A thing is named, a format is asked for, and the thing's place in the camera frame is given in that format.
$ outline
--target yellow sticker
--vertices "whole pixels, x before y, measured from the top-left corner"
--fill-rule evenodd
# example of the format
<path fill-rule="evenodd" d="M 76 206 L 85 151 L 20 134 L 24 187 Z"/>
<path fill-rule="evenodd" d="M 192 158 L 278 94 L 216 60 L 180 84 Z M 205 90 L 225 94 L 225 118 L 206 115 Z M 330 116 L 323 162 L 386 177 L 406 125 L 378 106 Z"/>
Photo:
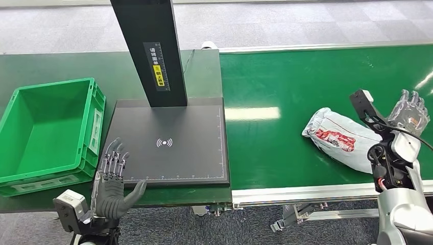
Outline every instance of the yellow sticker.
<path fill-rule="evenodd" d="M 162 77 L 161 66 L 153 65 L 153 71 L 155 72 L 156 84 L 158 84 L 159 87 L 164 87 L 165 82 L 164 78 Z"/>

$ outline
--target cable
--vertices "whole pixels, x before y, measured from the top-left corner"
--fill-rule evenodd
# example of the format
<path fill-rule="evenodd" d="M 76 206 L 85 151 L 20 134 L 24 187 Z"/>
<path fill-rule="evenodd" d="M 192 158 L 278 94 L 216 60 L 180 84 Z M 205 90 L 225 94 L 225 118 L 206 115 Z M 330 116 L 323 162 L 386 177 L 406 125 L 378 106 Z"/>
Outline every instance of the cable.
<path fill-rule="evenodd" d="M 74 235 L 72 236 L 72 239 L 70 240 L 70 244 L 69 245 L 74 245 L 76 238 L 77 238 L 77 234 L 74 232 Z"/>
<path fill-rule="evenodd" d="M 408 131 L 406 131 L 406 130 L 404 130 L 404 129 L 400 129 L 400 128 L 395 128 L 395 127 L 392 127 L 392 126 L 388 126 L 388 125 L 382 124 L 382 123 L 380 123 L 380 122 L 378 122 L 378 121 L 375 121 L 375 122 L 376 122 L 377 124 L 381 125 L 382 127 L 389 128 L 389 129 L 392 129 L 392 130 L 395 130 L 395 131 L 399 131 L 399 132 L 402 132 L 402 133 L 405 133 L 405 134 L 409 134 L 410 136 L 412 136 L 412 137 L 416 138 L 417 140 L 419 140 L 420 142 L 424 143 L 427 147 L 430 148 L 430 150 L 433 151 L 433 146 L 431 146 L 429 143 L 427 143 L 427 141 L 421 139 L 419 136 L 416 136 L 415 134 L 410 133 L 410 132 L 408 132 Z"/>
<path fill-rule="evenodd" d="M 387 187 L 383 183 L 384 181 L 385 181 L 385 179 L 382 179 L 382 178 L 379 178 L 377 180 L 377 184 L 379 185 L 380 189 L 382 189 L 383 191 L 387 190 Z"/>
<path fill-rule="evenodd" d="M 373 155 L 374 161 L 376 162 L 377 165 L 380 165 L 379 159 L 377 158 L 377 154 L 374 151 L 374 155 Z"/>
<path fill-rule="evenodd" d="M 186 60 L 185 69 L 183 70 L 184 74 L 185 74 L 186 70 L 188 69 L 188 63 L 191 60 L 191 58 L 194 56 L 195 52 L 196 52 L 196 50 L 193 50 L 193 51 L 191 51 L 191 54 L 189 54 L 188 60 Z"/>

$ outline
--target white plastic bag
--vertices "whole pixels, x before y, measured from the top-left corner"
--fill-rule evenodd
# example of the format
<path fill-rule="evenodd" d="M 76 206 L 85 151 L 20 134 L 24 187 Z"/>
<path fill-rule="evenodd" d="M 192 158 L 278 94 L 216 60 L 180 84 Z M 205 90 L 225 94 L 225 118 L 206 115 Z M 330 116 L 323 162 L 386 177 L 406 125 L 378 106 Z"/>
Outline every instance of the white plastic bag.
<path fill-rule="evenodd" d="M 311 138 L 319 149 L 333 159 L 368 174 L 372 171 L 367 152 L 382 140 L 371 129 L 327 107 L 312 116 L 302 136 Z"/>

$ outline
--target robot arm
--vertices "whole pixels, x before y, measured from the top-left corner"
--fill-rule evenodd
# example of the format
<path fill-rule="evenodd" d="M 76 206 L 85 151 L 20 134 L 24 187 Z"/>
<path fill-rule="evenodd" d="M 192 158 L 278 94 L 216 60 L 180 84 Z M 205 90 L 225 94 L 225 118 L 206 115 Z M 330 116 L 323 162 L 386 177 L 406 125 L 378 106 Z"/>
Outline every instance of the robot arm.
<path fill-rule="evenodd" d="M 418 136 L 429 121 L 424 100 L 416 92 L 409 99 L 404 90 L 388 119 L 372 105 L 368 91 L 358 90 L 350 100 L 359 118 L 382 137 L 367 154 L 380 193 L 377 244 L 433 244 L 433 215 L 423 194 L 417 160 Z"/>
<path fill-rule="evenodd" d="M 53 199 L 63 229 L 74 232 L 71 244 L 76 244 L 76 239 L 82 245 L 118 244 L 119 219 L 143 196 L 146 189 L 146 182 L 140 181 L 124 197 L 122 171 L 129 153 L 123 155 L 122 149 L 120 138 L 108 146 L 101 168 L 95 175 L 90 210 L 84 196 L 72 190 L 66 190 Z"/>

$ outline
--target green plastic crate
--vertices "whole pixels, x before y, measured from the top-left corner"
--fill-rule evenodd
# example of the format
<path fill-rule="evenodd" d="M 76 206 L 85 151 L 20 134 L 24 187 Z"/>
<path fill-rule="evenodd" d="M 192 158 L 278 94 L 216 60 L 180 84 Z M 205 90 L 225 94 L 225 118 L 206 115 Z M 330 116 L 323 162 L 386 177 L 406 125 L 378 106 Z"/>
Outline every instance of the green plastic crate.
<path fill-rule="evenodd" d="M 0 121 L 0 195 L 91 181 L 104 107 L 93 78 L 17 88 Z"/>

